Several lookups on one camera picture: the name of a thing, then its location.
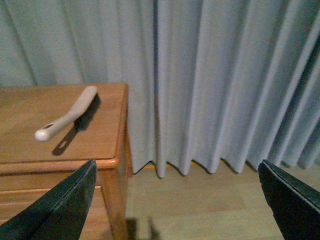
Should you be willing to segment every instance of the floor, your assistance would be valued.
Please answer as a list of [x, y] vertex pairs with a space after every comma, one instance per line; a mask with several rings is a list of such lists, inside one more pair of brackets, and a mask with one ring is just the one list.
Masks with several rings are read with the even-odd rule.
[[[320, 191], [318, 165], [282, 168]], [[187, 176], [168, 167], [163, 179], [144, 168], [129, 179], [126, 217], [132, 240], [283, 240], [247, 165], [241, 174], [224, 162], [214, 174], [192, 165]]]

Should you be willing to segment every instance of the white brush handle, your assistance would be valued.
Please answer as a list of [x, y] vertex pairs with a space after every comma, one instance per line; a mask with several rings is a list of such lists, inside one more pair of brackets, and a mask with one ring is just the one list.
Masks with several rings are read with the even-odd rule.
[[98, 88], [96, 86], [87, 86], [67, 114], [36, 131], [35, 139], [40, 142], [49, 141], [50, 138], [58, 134], [63, 128], [74, 122], [85, 113], [97, 91]]

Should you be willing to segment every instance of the tabletop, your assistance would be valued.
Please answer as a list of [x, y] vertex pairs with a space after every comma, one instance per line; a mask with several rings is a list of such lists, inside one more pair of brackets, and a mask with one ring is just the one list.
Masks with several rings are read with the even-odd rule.
[[35, 132], [65, 115], [87, 86], [0, 87], [0, 165], [114, 159], [127, 114], [125, 83], [94, 84], [100, 105], [86, 130], [77, 132], [72, 123], [47, 142], [35, 139]]

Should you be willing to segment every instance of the table leg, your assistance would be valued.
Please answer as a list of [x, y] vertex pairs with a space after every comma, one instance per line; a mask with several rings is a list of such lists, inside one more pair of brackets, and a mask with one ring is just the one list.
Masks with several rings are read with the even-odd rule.
[[112, 229], [114, 240], [127, 240], [128, 230], [125, 219], [125, 209], [120, 196], [119, 180], [116, 170], [99, 170], [101, 190]]

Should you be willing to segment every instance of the white curtain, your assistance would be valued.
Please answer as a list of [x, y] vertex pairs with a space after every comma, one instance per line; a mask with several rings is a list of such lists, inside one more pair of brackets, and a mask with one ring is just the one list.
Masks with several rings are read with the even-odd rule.
[[317, 0], [0, 1], [0, 85], [129, 83], [133, 171], [320, 162]]

